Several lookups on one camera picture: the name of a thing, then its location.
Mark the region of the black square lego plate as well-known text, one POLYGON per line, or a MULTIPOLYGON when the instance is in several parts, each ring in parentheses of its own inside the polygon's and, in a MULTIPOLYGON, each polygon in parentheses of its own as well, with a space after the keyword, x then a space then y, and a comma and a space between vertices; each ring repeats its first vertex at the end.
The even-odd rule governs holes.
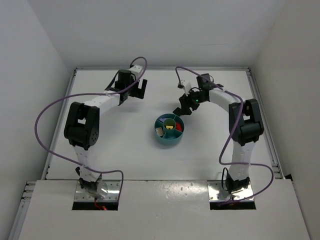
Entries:
POLYGON ((181 108, 177 107, 177 108, 173 111, 173 113, 174 113, 175 115, 180 115, 180 114, 181 114, 181 108))

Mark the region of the large red lego brick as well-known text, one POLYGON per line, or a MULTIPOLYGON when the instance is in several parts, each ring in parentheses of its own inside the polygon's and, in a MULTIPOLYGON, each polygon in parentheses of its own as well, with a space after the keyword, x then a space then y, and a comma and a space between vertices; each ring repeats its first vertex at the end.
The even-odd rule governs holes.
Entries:
POLYGON ((179 123, 179 122, 176 122, 175 124, 175 129, 182 132, 183 131, 183 128, 182 128, 182 125, 179 123))

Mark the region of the long yellow lego plate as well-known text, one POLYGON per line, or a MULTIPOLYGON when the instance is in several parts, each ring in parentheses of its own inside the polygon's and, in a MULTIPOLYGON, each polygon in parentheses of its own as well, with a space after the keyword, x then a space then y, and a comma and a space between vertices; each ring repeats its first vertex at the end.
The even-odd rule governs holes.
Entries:
POLYGON ((167 130, 172 130, 172 129, 174 128, 174 126, 172 126, 172 125, 166 125, 165 128, 166 128, 167 130))

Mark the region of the cream lego brick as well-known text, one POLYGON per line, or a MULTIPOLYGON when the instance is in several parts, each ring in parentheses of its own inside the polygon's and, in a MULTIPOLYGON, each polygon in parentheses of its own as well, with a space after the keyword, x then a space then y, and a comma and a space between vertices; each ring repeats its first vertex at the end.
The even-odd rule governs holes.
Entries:
POLYGON ((162 137, 164 135, 164 131, 163 131, 163 128, 162 127, 157 127, 155 129, 156 131, 156 134, 159 136, 159 137, 162 137))

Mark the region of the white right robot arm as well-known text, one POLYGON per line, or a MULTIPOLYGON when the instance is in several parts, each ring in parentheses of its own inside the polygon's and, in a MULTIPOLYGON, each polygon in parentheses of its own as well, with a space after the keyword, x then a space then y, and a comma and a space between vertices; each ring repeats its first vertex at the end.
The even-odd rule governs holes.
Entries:
POLYGON ((216 104, 228 113, 229 137, 221 152, 226 150, 230 141, 233 141, 233 152, 231 162, 223 164, 229 166, 223 182, 229 193, 247 188, 252 151, 264 133, 259 103, 254 98, 243 100, 223 85, 214 83, 208 73, 198 75, 196 80, 197 87, 185 80, 178 80, 177 87, 184 90, 184 94, 179 98, 180 107, 173 113, 189 116, 201 103, 206 102, 216 104))

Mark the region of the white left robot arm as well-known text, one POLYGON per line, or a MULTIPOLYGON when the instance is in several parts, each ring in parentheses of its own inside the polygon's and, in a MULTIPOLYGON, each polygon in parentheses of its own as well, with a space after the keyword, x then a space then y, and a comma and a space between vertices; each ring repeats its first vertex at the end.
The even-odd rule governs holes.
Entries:
POLYGON ((77 160, 81 166, 76 168, 82 189, 91 194, 99 193, 102 174, 93 172, 96 157, 94 145, 100 133, 100 118, 110 109, 121 105, 128 97, 143 99, 147 80, 142 81, 139 88, 138 79, 144 68, 131 65, 129 69, 117 71, 102 95, 85 102, 73 102, 67 115, 64 137, 73 146, 77 160))

